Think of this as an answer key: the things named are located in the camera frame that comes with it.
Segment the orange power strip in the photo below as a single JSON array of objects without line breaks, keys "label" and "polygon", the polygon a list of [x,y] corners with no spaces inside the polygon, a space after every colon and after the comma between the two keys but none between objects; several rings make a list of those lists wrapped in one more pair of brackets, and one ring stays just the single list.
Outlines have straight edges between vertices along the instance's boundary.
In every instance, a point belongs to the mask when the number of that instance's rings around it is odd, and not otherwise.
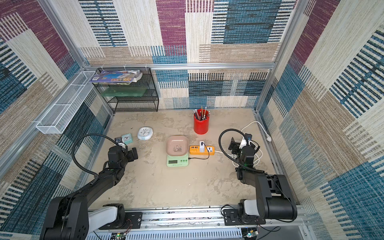
[{"label": "orange power strip", "polygon": [[189,154],[193,156],[213,156],[215,154],[215,147],[213,146],[190,146]]}]

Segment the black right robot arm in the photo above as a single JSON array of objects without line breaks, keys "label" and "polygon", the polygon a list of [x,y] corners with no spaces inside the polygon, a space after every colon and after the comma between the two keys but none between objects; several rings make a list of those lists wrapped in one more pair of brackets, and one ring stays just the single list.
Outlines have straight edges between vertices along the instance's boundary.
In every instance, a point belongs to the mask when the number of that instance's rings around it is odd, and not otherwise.
[{"label": "black right robot arm", "polygon": [[[239,133],[245,140],[242,145],[231,139],[231,154],[226,153],[222,146],[222,137],[228,132]],[[284,175],[269,175],[255,168],[254,161],[259,148],[246,134],[236,129],[224,130],[219,135],[218,144],[224,155],[238,165],[235,167],[237,179],[256,191],[255,199],[243,199],[234,210],[223,210],[223,216],[229,220],[228,225],[235,222],[263,225],[266,220],[290,223],[297,218],[298,210],[287,178]]]}]

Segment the green electronic kitchen scale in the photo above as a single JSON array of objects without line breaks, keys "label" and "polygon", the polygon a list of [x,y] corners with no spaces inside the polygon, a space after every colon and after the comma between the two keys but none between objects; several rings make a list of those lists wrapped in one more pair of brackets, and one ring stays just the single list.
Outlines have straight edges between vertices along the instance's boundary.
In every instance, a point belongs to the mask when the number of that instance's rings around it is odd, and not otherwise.
[{"label": "green electronic kitchen scale", "polygon": [[186,153],[182,156],[170,156],[167,155],[168,167],[186,167],[189,165],[189,154]]}]

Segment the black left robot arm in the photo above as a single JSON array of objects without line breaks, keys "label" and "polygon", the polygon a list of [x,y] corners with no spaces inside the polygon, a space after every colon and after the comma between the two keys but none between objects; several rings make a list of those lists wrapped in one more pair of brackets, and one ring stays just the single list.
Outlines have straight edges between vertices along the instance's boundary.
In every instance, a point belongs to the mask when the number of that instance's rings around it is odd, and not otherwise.
[{"label": "black left robot arm", "polygon": [[110,204],[89,213],[88,208],[104,192],[116,186],[125,174],[128,163],[137,160],[136,148],[122,147],[116,141],[108,151],[108,161],[98,174],[83,167],[71,156],[77,167],[92,174],[94,179],[79,190],[51,200],[40,238],[42,240],[84,240],[88,234],[104,226],[123,228],[127,224],[123,204]]}]

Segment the pink panda square bowl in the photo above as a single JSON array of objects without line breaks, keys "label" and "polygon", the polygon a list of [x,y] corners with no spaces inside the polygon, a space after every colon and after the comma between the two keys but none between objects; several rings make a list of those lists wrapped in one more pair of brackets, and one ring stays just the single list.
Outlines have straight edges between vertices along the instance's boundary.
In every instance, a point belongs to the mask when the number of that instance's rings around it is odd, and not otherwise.
[{"label": "pink panda square bowl", "polygon": [[166,142],[166,152],[169,156],[184,156],[189,151],[189,140],[185,136],[170,136]]}]

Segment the white usb charger cube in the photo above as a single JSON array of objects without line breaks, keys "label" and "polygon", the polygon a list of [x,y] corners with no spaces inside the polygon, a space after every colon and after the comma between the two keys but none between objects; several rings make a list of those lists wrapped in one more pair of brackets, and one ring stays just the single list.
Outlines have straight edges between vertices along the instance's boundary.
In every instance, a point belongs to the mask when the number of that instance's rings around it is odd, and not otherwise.
[{"label": "white usb charger cube", "polygon": [[206,145],[204,141],[200,141],[200,153],[204,153],[206,149]]}]

